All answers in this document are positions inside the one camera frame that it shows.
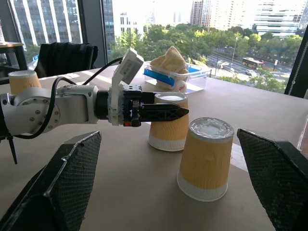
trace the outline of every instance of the robotic arm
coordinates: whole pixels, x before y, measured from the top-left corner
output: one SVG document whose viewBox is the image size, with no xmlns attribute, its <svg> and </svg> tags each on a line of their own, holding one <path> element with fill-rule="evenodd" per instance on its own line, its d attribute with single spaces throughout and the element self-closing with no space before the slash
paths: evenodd
<svg viewBox="0 0 308 231">
<path fill-rule="evenodd" d="M 95 124 L 99 119 L 114 126 L 139 127 L 141 122 L 172 121 L 189 110 L 172 103 L 154 104 L 154 92 L 142 92 L 130 84 L 143 64 L 143 59 L 129 49 L 115 70 L 112 86 L 101 91 L 94 85 L 67 85 L 57 89 L 55 104 L 43 132 L 63 124 Z M 8 139 L 15 163 L 13 136 L 35 134 L 43 125 L 51 93 L 48 89 L 28 88 L 18 95 L 0 95 L 0 140 Z"/>
</svg>

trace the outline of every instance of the car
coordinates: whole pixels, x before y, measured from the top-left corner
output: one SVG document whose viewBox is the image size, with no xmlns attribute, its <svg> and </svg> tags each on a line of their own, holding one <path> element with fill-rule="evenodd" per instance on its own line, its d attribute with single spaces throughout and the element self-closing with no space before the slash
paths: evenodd
<svg viewBox="0 0 308 231">
<path fill-rule="evenodd" d="M 257 76 L 257 74 L 256 74 L 256 72 L 254 72 L 253 70 L 246 70 L 245 71 L 245 73 L 246 73 L 246 75 L 248 75 L 248 76 L 252 76 L 252 77 L 255 77 L 255 76 Z"/>
</svg>

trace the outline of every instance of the paper cup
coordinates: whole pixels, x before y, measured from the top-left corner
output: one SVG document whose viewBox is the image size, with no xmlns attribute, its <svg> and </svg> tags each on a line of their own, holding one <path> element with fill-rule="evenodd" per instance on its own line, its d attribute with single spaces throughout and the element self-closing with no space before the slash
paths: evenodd
<svg viewBox="0 0 308 231">
<path fill-rule="evenodd" d="M 234 130 L 215 118 L 199 118 L 189 125 L 177 181 L 198 201 L 215 201 L 228 187 Z"/>
<path fill-rule="evenodd" d="M 181 92 L 163 92 L 155 95 L 155 103 L 174 103 L 188 108 L 188 99 Z M 187 130 L 188 115 L 170 122 L 152 122 L 149 144 L 163 151 L 180 151 L 184 149 Z"/>
<path fill-rule="evenodd" d="M 12 95 L 17 95 L 27 88 L 41 88 L 38 75 L 35 71 L 14 71 L 9 73 Z"/>
</svg>

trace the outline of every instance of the clear plastic box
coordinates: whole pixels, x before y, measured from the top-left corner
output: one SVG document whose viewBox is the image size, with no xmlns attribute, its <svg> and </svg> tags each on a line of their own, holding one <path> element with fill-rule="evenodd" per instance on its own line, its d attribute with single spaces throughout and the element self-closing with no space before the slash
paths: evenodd
<svg viewBox="0 0 308 231">
<path fill-rule="evenodd" d="M 187 74 L 178 74 L 154 67 L 150 65 L 150 62 L 144 62 L 144 80 L 156 85 L 161 91 L 180 90 L 185 93 L 192 93 L 203 90 L 205 88 L 206 78 L 210 76 L 211 69 L 189 63 L 186 63 L 186 65 L 189 72 Z M 177 87 L 180 84 L 179 80 L 185 82 L 185 89 L 179 89 Z"/>
</svg>

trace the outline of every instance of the bus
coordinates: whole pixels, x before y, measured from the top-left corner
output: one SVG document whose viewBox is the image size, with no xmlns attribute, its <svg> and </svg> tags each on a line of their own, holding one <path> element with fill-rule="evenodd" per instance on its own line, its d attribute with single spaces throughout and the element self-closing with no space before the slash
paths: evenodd
<svg viewBox="0 0 308 231">
<path fill-rule="evenodd" d="M 252 68 L 252 69 L 257 69 L 258 67 L 263 66 L 263 65 L 264 65 L 264 62 L 259 61 L 259 60 L 255 60 L 255 59 L 253 59 L 253 58 L 248 58 L 248 57 L 246 57 L 246 58 L 243 58 L 242 64 L 243 64 L 244 66 L 248 66 L 248 67 L 250 67 L 250 68 Z"/>
</svg>

